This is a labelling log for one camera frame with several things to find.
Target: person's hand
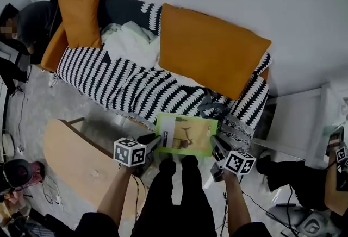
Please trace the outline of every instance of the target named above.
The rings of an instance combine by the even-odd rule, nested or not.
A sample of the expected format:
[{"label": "person's hand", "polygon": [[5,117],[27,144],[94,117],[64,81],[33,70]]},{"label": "person's hand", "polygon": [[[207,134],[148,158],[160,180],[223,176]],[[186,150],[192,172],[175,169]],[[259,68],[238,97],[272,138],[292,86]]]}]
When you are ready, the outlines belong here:
[{"label": "person's hand", "polygon": [[229,171],[227,169],[223,169],[222,177],[226,183],[227,182],[231,182],[231,183],[238,182],[238,177],[234,173],[232,173],[231,171]]},{"label": "person's hand", "polygon": [[120,164],[120,171],[124,173],[132,174],[136,169],[136,166],[128,167],[126,165]]}]

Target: person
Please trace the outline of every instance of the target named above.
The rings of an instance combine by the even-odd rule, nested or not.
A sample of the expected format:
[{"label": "person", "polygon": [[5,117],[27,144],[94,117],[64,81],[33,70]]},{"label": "person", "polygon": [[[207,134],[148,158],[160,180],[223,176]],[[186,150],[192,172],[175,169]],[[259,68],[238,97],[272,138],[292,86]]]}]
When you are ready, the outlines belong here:
[{"label": "person", "polygon": [[[7,39],[15,39],[25,45],[31,64],[41,63],[49,41],[61,22],[57,4],[56,0],[33,2],[1,24],[0,32]],[[58,76],[51,73],[49,86],[53,87],[57,80]]]},{"label": "person", "polygon": [[[172,176],[176,164],[165,159],[159,166],[132,236],[216,236],[213,211],[202,189],[198,161],[186,156],[182,162],[183,196],[180,205],[172,204]],[[133,169],[121,165],[96,213],[82,216],[77,236],[118,236],[123,204]],[[251,222],[237,177],[223,172],[228,197],[230,236],[267,236],[265,225]]]},{"label": "person", "polygon": [[318,211],[331,210],[331,220],[343,229],[341,236],[348,236],[348,173],[337,172],[336,150],[340,142],[335,139],[337,135],[333,134],[327,148],[327,169],[307,167],[304,161],[276,163],[266,154],[256,162],[256,169],[267,176],[270,191],[289,184],[303,207]]},{"label": "person", "polygon": [[22,71],[10,60],[0,57],[0,76],[4,84],[7,86],[7,91],[11,96],[13,96],[18,89],[18,86],[15,85],[14,80],[27,83],[29,81],[31,70],[31,66],[28,66],[27,71]]}]

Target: cable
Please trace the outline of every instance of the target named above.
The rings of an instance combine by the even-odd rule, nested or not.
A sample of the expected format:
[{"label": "cable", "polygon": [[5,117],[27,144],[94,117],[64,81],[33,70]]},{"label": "cable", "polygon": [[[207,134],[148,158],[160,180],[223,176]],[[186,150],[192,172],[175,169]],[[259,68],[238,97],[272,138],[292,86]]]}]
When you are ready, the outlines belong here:
[{"label": "cable", "polygon": [[50,195],[45,193],[45,187],[44,187],[44,183],[42,181],[41,181],[41,184],[42,184],[42,191],[43,191],[43,195],[45,196],[45,199],[47,200],[47,202],[50,205],[53,205],[53,199],[52,199],[52,197]]},{"label": "cable", "polygon": [[241,191],[241,192],[242,192],[244,195],[248,196],[248,197],[252,200],[252,202],[253,202],[254,204],[256,204],[257,206],[259,206],[259,207],[260,207],[262,210],[264,210],[267,214],[271,215],[277,222],[279,222],[280,224],[284,225],[286,228],[288,228],[288,229],[291,230],[291,228],[290,228],[289,226],[287,226],[285,223],[283,223],[281,220],[279,220],[275,215],[273,215],[272,213],[266,211],[266,210],[263,209],[259,204],[257,204],[257,203],[255,202],[255,200],[253,200],[252,197],[251,197],[250,195],[246,194],[246,193],[243,192],[243,191]]},{"label": "cable", "polygon": [[21,145],[21,122],[22,122],[23,105],[24,105],[24,100],[26,99],[26,94],[24,93],[23,90],[19,90],[19,91],[24,94],[24,97],[23,97],[23,100],[22,100],[21,117],[20,117],[20,121],[18,123],[19,148],[23,152],[24,151],[24,147]]},{"label": "cable", "polygon": [[151,162],[151,159],[148,154],[146,154],[146,158],[148,159],[149,163]]},{"label": "cable", "polygon": [[333,163],[331,163],[327,168],[325,168],[324,170],[328,170],[331,166],[333,166],[334,164],[337,163],[337,160],[335,160]]},{"label": "cable", "polygon": [[222,227],[222,225],[220,225],[219,227],[216,227],[215,228],[215,231],[217,231],[220,227]]},{"label": "cable", "polygon": [[139,215],[138,215],[139,183],[138,183],[138,180],[136,179],[136,177],[134,175],[132,175],[132,177],[133,177],[133,179],[136,182],[136,201],[135,201],[135,222],[136,222],[138,220],[138,217],[139,217]]},{"label": "cable", "polygon": [[60,200],[60,205],[61,205],[62,210],[63,210],[63,213],[64,213],[63,199],[61,198],[58,185],[57,185],[56,182],[52,179],[52,177],[49,176],[49,175],[46,175],[46,176],[45,176],[45,179],[44,179],[43,181],[45,181],[47,178],[50,179],[50,180],[53,182],[53,184],[55,185],[55,188],[57,189],[57,194],[58,194],[58,197],[59,197],[59,200]]},{"label": "cable", "polygon": [[222,237],[222,232],[223,232],[223,229],[224,229],[224,225],[226,223],[226,215],[227,215],[227,207],[228,207],[228,201],[227,201],[227,195],[225,192],[223,192],[223,198],[225,199],[226,201],[226,204],[225,204],[225,213],[223,214],[223,220],[222,220],[222,228],[221,228],[221,232],[220,232],[220,237]]},{"label": "cable", "polygon": [[293,227],[291,226],[291,220],[290,220],[290,214],[289,214],[289,203],[290,203],[290,199],[291,197],[293,196],[293,187],[291,187],[291,185],[289,184],[290,186],[290,191],[291,191],[291,194],[289,196],[289,199],[288,199],[288,204],[287,204],[287,215],[288,215],[288,222],[289,222],[289,227],[290,227],[290,230],[291,232],[293,233],[293,235],[295,237],[299,237],[298,234],[294,231]]}]

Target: concrete floor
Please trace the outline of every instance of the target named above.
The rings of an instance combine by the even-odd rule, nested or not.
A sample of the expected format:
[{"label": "concrete floor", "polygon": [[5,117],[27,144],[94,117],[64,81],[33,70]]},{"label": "concrete floor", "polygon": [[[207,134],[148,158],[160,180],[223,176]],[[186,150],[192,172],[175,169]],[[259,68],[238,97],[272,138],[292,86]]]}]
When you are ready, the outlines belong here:
[{"label": "concrete floor", "polygon": [[[26,64],[27,58],[22,57],[20,66],[24,70]],[[113,140],[129,133],[127,121],[121,116],[111,111],[105,111],[94,101],[85,96],[81,96],[75,88],[62,81],[58,81],[55,87],[49,88],[48,80],[48,72],[42,73],[34,66],[28,84],[20,84],[26,93],[21,121],[21,145],[25,148],[23,157],[28,161],[41,160],[45,163],[42,150],[42,136],[45,125],[49,119],[73,120],[79,117],[85,117],[87,124],[85,131],[88,137],[108,150],[113,149]],[[20,120],[22,100],[22,93],[17,93],[14,97],[10,98],[7,111],[7,129],[13,136],[15,146],[18,146],[19,143],[18,123]],[[263,150],[262,147],[257,145],[251,148],[251,152],[254,155],[257,155]],[[275,160],[295,159],[282,153],[275,153]],[[209,170],[212,166],[213,158],[199,159],[199,161],[203,184],[205,184],[209,179]],[[33,198],[28,198],[29,202],[43,215],[49,213],[74,229],[83,213],[95,211],[95,209],[89,202],[83,200],[77,193],[71,190],[68,185],[60,180],[47,165],[46,170],[47,174],[52,177],[59,188],[62,204],[49,204],[45,199],[41,184],[26,189],[27,193],[33,195]],[[152,172],[149,172],[148,175],[143,178],[146,186],[150,185],[151,179],[156,175],[156,167],[153,167],[151,171]],[[252,196],[260,206],[264,209],[268,209],[274,205],[272,200],[276,192],[267,192],[264,187],[263,179],[263,176],[260,175],[256,169],[253,169],[248,176],[245,176],[241,183],[241,187],[243,191]],[[181,168],[179,164],[177,164],[177,172],[173,177],[173,185],[173,202],[174,204],[179,204],[182,195]],[[53,191],[54,183],[50,180],[46,181],[45,189],[46,192],[51,190],[51,193],[55,196],[55,192]],[[222,194],[222,192],[225,191],[224,183],[212,183],[204,191],[213,209],[215,225],[219,227],[222,224],[223,209],[225,206]],[[288,196],[289,188],[283,188],[277,203],[286,203]],[[272,236],[281,236],[280,232],[285,228],[281,224],[268,218],[265,212],[256,206],[250,198],[245,197],[245,200],[252,221],[264,222]],[[291,201],[296,202],[297,199],[294,197]],[[119,230],[120,236],[130,236],[133,225],[134,219],[122,220]],[[227,228],[225,228],[223,235],[228,236]]]}]

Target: light wood tabletop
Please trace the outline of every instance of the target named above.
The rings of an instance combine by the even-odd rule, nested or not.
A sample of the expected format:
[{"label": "light wood tabletop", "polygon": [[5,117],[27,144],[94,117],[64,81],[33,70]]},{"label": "light wood tabletop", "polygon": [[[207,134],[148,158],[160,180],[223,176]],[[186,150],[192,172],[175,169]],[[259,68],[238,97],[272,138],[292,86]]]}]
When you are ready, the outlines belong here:
[{"label": "light wood tabletop", "polygon": [[[52,170],[81,197],[98,208],[119,171],[111,153],[104,151],[72,126],[72,122],[52,119],[47,123],[43,150]],[[138,212],[146,191],[139,178]],[[136,181],[131,177],[122,217],[135,216]]]}]

